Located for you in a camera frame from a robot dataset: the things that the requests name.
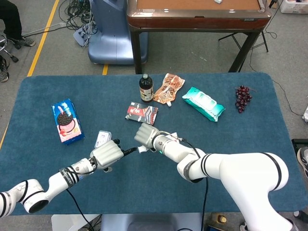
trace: floor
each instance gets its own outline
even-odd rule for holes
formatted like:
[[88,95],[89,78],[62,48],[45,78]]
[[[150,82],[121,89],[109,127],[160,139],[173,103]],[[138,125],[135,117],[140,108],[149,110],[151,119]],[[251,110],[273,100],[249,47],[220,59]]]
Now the floor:
[[[54,0],[11,0],[19,8],[23,33],[41,29],[46,26]],[[52,25],[59,23],[58,8]],[[0,31],[4,24],[0,22]],[[308,57],[308,17],[307,15],[276,14],[268,32],[275,32],[273,39],[270,33],[265,34],[269,53],[265,47],[253,50],[251,65],[256,71],[268,73],[273,80],[284,88],[292,110],[302,114],[307,106],[307,57]],[[103,65],[93,64],[88,59],[87,48],[80,47],[73,39],[73,32],[59,29],[49,32],[42,47],[33,76],[37,75],[101,75]],[[235,58],[238,48],[231,38],[220,42],[224,34],[215,33],[151,33],[149,59],[144,66],[146,73],[221,73],[227,72]],[[236,35],[243,42],[244,35]],[[10,80],[0,83],[0,137],[3,136],[10,120],[12,108],[20,82],[26,78],[42,35],[35,35],[37,45],[33,48],[23,47],[16,50],[12,45],[9,50],[18,57],[19,62],[11,62]],[[242,72],[251,72],[250,56],[247,57]],[[134,74],[133,66],[110,65],[108,75]],[[301,116],[290,111],[283,90],[275,84],[284,120],[290,138],[306,138],[308,126]],[[283,213],[292,218],[292,213]],[[237,231],[243,220],[240,213],[227,213],[228,231]],[[295,220],[301,231],[308,225]],[[51,231],[50,216],[10,216],[0,220],[0,231]]]

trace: chocolate bar package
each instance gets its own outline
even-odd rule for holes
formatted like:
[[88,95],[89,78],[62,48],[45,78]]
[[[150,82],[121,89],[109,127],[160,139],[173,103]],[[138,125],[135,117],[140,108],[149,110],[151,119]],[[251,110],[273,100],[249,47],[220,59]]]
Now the chocolate bar package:
[[85,138],[74,104],[70,99],[63,100],[51,107],[62,143],[68,145]]
[[153,125],[157,112],[157,107],[131,102],[130,106],[128,107],[125,119]]

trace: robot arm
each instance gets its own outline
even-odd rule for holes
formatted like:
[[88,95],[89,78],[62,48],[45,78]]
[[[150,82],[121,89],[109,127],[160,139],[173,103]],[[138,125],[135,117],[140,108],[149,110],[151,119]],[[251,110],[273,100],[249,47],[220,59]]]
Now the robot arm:
[[110,171],[109,166],[122,157],[136,150],[123,151],[118,146],[119,140],[109,141],[94,149],[89,159],[81,159],[49,178],[49,188],[45,192],[35,180],[25,180],[7,192],[0,192],[0,218],[10,215],[17,202],[23,204],[28,213],[35,213],[44,208],[56,195],[72,187],[83,178],[91,175],[96,169]]
[[286,164],[271,153],[205,154],[169,139],[166,132],[142,124],[135,140],[176,163],[179,174],[190,182],[204,177],[221,180],[243,214],[250,231],[291,231],[292,224],[270,205],[268,193],[288,181]]

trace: table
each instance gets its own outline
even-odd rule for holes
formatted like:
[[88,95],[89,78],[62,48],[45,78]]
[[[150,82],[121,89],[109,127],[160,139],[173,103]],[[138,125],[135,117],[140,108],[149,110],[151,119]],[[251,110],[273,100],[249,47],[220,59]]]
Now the table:
[[[150,75],[154,89],[164,75]],[[283,121],[271,78],[263,73],[180,74],[185,79],[177,98],[159,108],[155,126],[177,132],[208,153],[272,152],[289,169],[287,185],[270,192],[277,211],[300,210],[308,204],[291,140]],[[124,117],[131,101],[141,102],[141,75],[29,77],[20,86],[13,114],[0,150],[0,191],[22,180],[37,179],[47,190],[48,178],[59,169],[88,158],[99,130],[112,132],[127,149],[138,145],[133,137],[140,123]],[[234,106],[235,87],[244,84],[257,92],[246,111]],[[185,103],[181,96],[191,87],[209,94],[226,110],[211,122]],[[51,105],[70,98],[75,104],[85,139],[65,146],[54,123]],[[96,171],[70,191],[85,214],[192,213],[202,212],[205,180],[185,181],[176,163],[159,153],[132,153],[113,164],[113,171]],[[207,212],[239,211],[219,180],[209,179]],[[63,192],[38,214],[78,214]],[[26,214],[18,204],[13,215]]]
[[139,34],[141,32],[245,33],[247,38],[229,72],[237,72],[271,18],[266,0],[128,0],[136,74],[142,74]]

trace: white box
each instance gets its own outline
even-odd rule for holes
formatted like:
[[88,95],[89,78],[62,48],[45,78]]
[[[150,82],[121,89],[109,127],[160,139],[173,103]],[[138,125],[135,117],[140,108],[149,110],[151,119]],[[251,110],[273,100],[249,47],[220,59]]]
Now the white box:
[[281,13],[308,13],[308,3],[283,0],[280,11]]

